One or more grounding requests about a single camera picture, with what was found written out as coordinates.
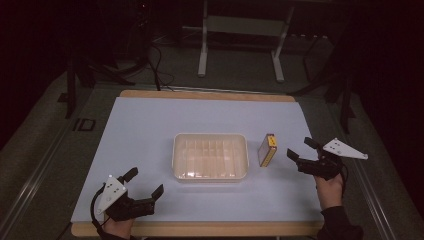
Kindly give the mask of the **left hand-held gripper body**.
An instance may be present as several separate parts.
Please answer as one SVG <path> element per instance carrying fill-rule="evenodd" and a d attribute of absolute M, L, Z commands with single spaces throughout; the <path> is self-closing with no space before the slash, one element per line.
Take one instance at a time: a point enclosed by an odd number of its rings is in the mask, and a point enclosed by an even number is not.
<path fill-rule="evenodd" d="M 100 190 L 100 202 L 96 207 L 96 214 L 106 214 L 114 221 L 126 221 L 142 216 L 153 215 L 156 200 L 134 200 L 128 196 L 125 182 L 132 180 L 132 176 L 120 176 L 115 178 L 110 175 Z"/>

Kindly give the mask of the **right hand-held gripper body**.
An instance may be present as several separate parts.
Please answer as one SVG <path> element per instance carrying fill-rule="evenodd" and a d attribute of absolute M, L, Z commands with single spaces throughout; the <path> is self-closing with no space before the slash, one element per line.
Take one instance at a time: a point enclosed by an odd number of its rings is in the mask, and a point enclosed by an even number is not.
<path fill-rule="evenodd" d="M 368 158 L 367 154 L 360 152 L 337 138 L 322 145 L 321 151 L 316 151 L 318 154 L 316 160 L 302 159 L 299 157 L 298 163 L 295 164 L 299 172 L 322 177 L 325 180 L 332 179 L 336 175 L 342 173 L 342 168 L 344 167 L 341 160 L 342 157 L 362 160 Z"/>

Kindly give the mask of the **yellow small box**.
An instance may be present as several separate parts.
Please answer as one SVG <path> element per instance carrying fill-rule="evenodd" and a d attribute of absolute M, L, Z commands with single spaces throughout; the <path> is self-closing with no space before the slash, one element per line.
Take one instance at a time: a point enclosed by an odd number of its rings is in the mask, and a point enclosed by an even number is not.
<path fill-rule="evenodd" d="M 274 134 L 268 133 L 258 149 L 258 160 L 261 167 L 267 167 L 277 152 L 278 144 Z"/>

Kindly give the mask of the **white plastic tray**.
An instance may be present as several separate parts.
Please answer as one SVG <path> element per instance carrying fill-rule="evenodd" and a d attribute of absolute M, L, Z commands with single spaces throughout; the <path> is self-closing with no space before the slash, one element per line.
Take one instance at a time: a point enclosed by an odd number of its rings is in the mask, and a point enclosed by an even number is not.
<path fill-rule="evenodd" d="M 247 141 L 241 134 L 180 133 L 172 169 L 183 183 L 240 182 L 249 170 Z"/>

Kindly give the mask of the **person's right hand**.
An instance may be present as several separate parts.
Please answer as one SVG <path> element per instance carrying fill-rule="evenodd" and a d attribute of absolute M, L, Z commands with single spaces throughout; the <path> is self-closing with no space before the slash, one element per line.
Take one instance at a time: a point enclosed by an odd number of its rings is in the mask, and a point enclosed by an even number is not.
<path fill-rule="evenodd" d="M 315 176 L 314 180 L 322 210 L 342 205 L 343 179 L 340 174 L 329 180 Z"/>

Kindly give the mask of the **person's left hand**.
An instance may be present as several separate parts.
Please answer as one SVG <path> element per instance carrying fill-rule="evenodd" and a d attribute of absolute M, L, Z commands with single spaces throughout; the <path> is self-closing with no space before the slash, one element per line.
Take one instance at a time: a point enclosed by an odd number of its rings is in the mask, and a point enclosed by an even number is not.
<path fill-rule="evenodd" d="M 130 240 L 133 223 L 134 219 L 126 221 L 114 221 L 113 219 L 109 219 L 103 225 L 103 230 L 108 234 L 115 235 L 125 240 Z"/>

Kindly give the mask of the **light blue table mat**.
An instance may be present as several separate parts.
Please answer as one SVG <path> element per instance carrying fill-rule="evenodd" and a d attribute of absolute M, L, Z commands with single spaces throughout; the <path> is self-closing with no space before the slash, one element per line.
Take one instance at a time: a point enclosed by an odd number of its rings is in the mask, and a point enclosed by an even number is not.
<path fill-rule="evenodd" d="M 179 133 L 236 133 L 248 143 L 249 170 L 238 183 L 183 183 L 171 167 L 173 140 Z M 274 134 L 278 149 L 261 167 L 258 149 Z M 322 218 L 311 176 L 298 172 L 286 152 L 304 158 L 316 153 L 304 143 L 309 128 L 298 103 L 116 99 L 71 220 L 90 220 L 95 192 L 110 176 L 133 167 L 138 175 L 127 185 L 131 197 L 164 193 L 152 220 L 185 221 L 316 221 Z"/>

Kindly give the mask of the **black tripod stand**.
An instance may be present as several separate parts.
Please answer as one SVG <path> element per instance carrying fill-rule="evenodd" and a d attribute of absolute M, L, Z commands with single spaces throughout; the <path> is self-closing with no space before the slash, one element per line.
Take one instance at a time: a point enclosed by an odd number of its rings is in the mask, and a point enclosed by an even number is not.
<path fill-rule="evenodd" d="M 106 75 L 109 79 L 118 84 L 133 85 L 133 82 L 125 80 L 112 70 L 96 63 L 70 41 L 65 41 L 63 43 L 62 50 L 67 60 L 67 92 L 63 93 L 59 97 L 58 101 L 65 102 L 67 104 L 67 112 L 65 115 L 66 119 L 69 119 L 76 109 L 76 80 L 79 80 L 83 87 L 93 88 L 96 84 L 93 76 L 93 70 L 99 71 L 101 74 Z"/>

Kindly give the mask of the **white metal stand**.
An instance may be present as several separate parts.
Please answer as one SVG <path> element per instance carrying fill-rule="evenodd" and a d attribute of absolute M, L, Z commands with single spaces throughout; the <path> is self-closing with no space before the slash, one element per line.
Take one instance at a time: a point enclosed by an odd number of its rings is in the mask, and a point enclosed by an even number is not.
<path fill-rule="evenodd" d="M 280 55 L 284 42 L 288 36 L 288 30 L 294 15 L 295 6 L 289 6 L 284 14 L 283 20 L 266 20 L 242 17 L 230 17 L 210 15 L 208 13 L 208 0 L 202 2 L 202 25 L 201 48 L 198 61 L 197 76 L 205 77 L 208 61 L 208 33 L 230 33 L 241 35 L 255 35 L 277 37 L 278 44 L 270 52 L 276 81 L 282 83 L 285 81 Z"/>

